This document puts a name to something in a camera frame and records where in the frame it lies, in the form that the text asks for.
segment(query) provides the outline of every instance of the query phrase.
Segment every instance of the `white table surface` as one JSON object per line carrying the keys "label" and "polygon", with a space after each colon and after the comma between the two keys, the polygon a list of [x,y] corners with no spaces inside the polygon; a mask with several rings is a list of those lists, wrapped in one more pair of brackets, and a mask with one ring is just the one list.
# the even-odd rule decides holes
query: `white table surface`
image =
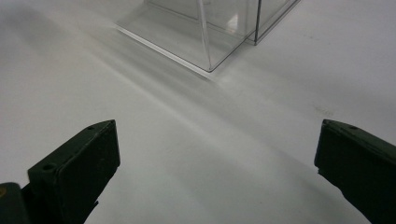
{"label": "white table surface", "polygon": [[396,144],[396,2],[302,0],[202,78],[116,31],[124,0],[0,2],[0,182],[115,119],[87,223],[364,223],[313,162],[323,119]]}

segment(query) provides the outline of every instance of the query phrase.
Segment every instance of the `transparent acrylic container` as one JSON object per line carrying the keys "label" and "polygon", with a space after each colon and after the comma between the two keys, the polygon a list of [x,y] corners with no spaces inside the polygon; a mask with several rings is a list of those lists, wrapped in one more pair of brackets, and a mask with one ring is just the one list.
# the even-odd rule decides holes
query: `transparent acrylic container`
{"label": "transparent acrylic container", "polygon": [[245,40],[257,44],[298,0],[145,0],[120,31],[192,70],[212,72]]}

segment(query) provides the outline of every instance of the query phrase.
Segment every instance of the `screw hole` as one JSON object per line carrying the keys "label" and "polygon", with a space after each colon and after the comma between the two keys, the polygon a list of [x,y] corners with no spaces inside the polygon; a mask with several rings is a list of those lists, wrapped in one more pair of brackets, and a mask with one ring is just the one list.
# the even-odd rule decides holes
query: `screw hole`
{"label": "screw hole", "polygon": [[53,170],[56,167],[55,163],[49,163],[45,166],[43,166],[43,171],[50,171]]}

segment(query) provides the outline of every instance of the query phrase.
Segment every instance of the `white floor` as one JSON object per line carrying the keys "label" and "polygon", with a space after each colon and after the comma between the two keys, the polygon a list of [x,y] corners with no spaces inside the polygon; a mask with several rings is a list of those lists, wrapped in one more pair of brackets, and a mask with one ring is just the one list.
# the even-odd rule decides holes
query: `white floor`
{"label": "white floor", "polygon": [[395,1],[302,0],[211,78],[117,32],[126,2],[0,2],[0,182],[115,119],[87,223],[363,223],[313,161],[323,119],[396,144]]}

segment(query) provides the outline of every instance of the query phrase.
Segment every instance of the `clear plastic box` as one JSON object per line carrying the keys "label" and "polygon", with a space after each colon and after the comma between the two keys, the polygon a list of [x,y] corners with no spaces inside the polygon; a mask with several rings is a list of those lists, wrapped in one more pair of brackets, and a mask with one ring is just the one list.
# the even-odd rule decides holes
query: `clear plastic box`
{"label": "clear plastic box", "polygon": [[119,29],[192,70],[212,72],[245,40],[257,44],[299,0],[145,0]]}

